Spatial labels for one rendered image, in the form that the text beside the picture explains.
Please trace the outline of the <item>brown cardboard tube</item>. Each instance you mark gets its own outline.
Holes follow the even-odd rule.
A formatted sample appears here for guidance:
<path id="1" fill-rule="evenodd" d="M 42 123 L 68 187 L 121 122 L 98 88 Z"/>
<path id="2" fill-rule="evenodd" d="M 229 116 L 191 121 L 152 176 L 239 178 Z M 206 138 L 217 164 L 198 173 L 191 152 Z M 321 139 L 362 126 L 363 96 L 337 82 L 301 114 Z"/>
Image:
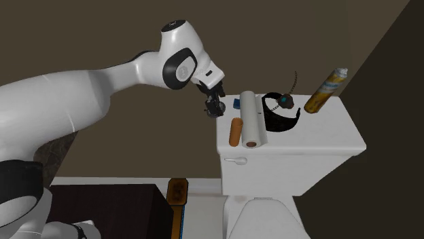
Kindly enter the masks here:
<path id="1" fill-rule="evenodd" d="M 230 125 L 230 134 L 228 140 L 231 147 L 237 147 L 239 145 L 242 129 L 243 120 L 240 117 L 233 118 Z"/>

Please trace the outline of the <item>gold spray can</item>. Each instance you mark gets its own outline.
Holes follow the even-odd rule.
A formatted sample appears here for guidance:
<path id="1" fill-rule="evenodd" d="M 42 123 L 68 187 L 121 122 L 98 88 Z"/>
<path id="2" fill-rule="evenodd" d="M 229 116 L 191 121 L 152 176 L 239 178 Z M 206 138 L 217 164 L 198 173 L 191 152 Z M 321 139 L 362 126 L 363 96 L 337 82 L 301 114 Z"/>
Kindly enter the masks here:
<path id="1" fill-rule="evenodd" d="M 336 68 L 307 100 L 304 110 L 317 113 L 347 78 L 348 68 Z"/>

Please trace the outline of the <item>white paper towel roll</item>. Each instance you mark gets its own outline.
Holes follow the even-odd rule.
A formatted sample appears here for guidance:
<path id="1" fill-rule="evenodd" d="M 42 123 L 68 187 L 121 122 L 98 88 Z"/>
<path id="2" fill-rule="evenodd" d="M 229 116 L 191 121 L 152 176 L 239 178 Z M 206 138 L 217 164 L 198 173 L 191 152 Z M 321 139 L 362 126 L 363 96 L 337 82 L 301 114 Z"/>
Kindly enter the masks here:
<path id="1" fill-rule="evenodd" d="M 255 149 L 267 144 L 262 97 L 252 91 L 244 91 L 240 94 L 240 107 L 243 147 Z"/>

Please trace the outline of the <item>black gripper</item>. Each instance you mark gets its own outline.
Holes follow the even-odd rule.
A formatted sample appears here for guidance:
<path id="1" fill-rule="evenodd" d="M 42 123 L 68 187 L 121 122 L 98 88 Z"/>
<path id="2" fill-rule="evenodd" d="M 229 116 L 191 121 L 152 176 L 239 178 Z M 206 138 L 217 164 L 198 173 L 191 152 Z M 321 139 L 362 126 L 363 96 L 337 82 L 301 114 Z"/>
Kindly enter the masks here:
<path id="1" fill-rule="evenodd" d="M 223 87 L 223 81 L 219 81 L 215 86 L 209 89 L 204 83 L 200 82 L 196 84 L 198 89 L 206 94 L 208 98 L 205 101 L 207 115 L 211 118 L 217 118 L 220 116 L 220 112 L 224 112 L 226 110 L 226 105 L 221 101 L 223 97 L 226 96 Z"/>

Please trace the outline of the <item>dark robot stand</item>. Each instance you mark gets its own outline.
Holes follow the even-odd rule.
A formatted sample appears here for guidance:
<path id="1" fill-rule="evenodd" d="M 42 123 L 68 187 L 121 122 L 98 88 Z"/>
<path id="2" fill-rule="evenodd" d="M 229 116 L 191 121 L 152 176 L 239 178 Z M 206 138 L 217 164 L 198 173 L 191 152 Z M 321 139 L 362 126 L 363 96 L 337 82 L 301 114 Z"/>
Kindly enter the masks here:
<path id="1" fill-rule="evenodd" d="M 53 185 L 48 221 L 92 220 L 102 239 L 171 239 L 173 209 L 154 184 Z"/>

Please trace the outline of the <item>white toilet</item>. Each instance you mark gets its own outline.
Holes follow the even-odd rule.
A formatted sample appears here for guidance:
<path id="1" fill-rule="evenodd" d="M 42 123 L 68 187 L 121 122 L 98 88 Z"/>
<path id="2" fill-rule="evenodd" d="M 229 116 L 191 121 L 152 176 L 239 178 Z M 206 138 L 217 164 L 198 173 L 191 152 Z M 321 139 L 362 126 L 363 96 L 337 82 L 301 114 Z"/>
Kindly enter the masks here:
<path id="1" fill-rule="evenodd" d="M 366 144 L 341 99 L 332 96 L 318 113 L 303 106 L 307 95 L 295 95 L 292 110 L 298 123 L 285 132 L 258 133 L 258 125 L 245 121 L 251 138 L 229 144 L 231 121 L 240 111 L 235 95 L 223 98 L 227 106 L 217 119 L 217 152 L 222 170 L 223 239 L 311 239 L 294 197 L 301 196 L 322 178 L 366 150 Z"/>

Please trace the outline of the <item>black curved collar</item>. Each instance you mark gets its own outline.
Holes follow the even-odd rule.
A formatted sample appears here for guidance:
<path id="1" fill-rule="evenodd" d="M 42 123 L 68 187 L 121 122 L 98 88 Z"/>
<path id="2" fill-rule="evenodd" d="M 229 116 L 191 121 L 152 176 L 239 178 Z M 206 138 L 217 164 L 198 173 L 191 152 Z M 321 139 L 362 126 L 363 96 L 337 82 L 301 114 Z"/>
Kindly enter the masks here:
<path id="1" fill-rule="evenodd" d="M 300 118 L 300 108 L 296 112 L 295 118 L 284 117 L 271 111 L 271 109 L 266 104 L 266 99 L 270 98 L 277 100 L 282 94 L 278 92 L 269 92 L 262 97 L 262 107 L 264 112 L 265 127 L 268 132 L 285 132 L 291 130 L 297 123 Z"/>

